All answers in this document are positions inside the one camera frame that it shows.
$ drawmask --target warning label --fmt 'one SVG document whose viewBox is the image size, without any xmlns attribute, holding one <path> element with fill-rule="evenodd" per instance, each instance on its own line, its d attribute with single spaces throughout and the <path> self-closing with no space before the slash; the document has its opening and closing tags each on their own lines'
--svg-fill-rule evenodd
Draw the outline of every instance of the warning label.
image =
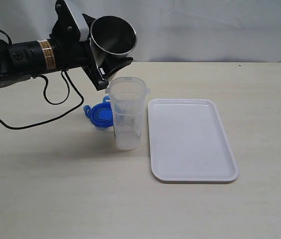
<svg viewBox="0 0 281 239">
<path fill-rule="evenodd" d="M 51 44 L 48 42 L 48 40 L 42 40 L 37 42 L 40 44 L 42 48 L 45 57 L 46 69 L 47 70 L 55 69 L 56 68 L 55 56 Z"/>
</svg>

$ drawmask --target white plastic tray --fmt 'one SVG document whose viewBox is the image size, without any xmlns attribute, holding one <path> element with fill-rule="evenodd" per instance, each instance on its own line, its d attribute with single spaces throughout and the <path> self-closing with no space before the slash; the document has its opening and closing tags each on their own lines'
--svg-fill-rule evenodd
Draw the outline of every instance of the white plastic tray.
<svg viewBox="0 0 281 239">
<path fill-rule="evenodd" d="M 153 99 L 148 104 L 151 170 L 164 182 L 231 182 L 238 168 L 213 102 Z"/>
</svg>

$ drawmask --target white table surface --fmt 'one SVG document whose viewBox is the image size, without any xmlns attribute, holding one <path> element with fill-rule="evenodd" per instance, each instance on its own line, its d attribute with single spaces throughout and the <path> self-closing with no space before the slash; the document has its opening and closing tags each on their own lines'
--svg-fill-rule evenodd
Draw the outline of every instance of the white table surface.
<svg viewBox="0 0 281 239">
<path fill-rule="evenodd" d="M 82 70 L 71 70 L 85 103 L 101 102 Z M 80 108 L 55 123 L 13 131 L 0 125 L 0 239 L 281 239 L 281 64 L 133 63 L 147 98 L 206 98 L 221 115 L 240 177 L 226 185 L 162 184 L 142 145 L 123 152 Z M 48 95 L 66 93 L 49 75 Z M 44 81 L 0 89 L 0 117 L 21 126 L 79 102 L 52 107 Z"/>
</svg>

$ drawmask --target white backdrop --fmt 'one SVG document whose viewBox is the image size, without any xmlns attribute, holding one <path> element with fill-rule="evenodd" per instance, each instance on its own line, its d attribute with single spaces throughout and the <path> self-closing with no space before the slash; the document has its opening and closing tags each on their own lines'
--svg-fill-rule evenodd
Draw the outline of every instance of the white backdrop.
<svg viewBox="0 0 281 239">
<path fill-rule="evenodd" d="M 74 1 L 93 17 L 129 21 L 138 34 L 137 61 L 281 62 L 281 0 Z M 54 4 L 0 0 L 0 28 L 14 42 L 47 38 Z"/>
</svg>

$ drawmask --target blue lid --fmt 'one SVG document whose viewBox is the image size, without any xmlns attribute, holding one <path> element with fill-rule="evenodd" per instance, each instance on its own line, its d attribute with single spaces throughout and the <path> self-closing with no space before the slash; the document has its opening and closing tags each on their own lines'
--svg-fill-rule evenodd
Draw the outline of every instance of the blue lid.
<svg viewBox="0 0 281 239">
<path fill-rule="evenodd" d="M 105 96 L 102 103 L 94 106 L 93 108 L 90 106 L 84 106 L 84 112 L 86 117 L 91 119 L 91 122 L 96 127 L 107 128 L 113 126 L 109 96 Z"/>
</svg>

